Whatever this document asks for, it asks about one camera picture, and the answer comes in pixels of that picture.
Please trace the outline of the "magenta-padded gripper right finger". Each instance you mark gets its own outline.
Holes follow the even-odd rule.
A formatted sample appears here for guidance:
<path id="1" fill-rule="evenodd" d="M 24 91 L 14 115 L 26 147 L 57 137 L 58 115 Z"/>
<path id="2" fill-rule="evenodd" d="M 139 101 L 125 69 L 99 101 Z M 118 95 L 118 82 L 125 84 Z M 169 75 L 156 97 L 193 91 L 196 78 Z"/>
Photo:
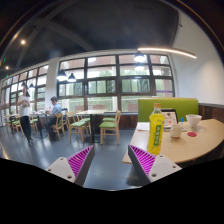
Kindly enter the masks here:
<path id="1" fill-rule="evenodd" d="M 165 155 L 153 155 L 136 146 L 128 146 L 128 155 L 143 185 L 155 182 L 181 170 L 181 167 Z"/>

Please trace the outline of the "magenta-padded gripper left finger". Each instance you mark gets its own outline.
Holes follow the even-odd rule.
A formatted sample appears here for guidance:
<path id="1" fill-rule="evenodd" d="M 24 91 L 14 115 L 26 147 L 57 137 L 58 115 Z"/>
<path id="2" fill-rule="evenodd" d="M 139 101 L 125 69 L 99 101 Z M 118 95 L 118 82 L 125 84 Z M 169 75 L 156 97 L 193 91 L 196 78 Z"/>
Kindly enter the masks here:
<path id="1" fill-rule="evenodd" d="M 47 171 L 83 186 L 94 155 L 94 146 L 88 146 L 68 158 L 59 157 L 47 168 Z"/>

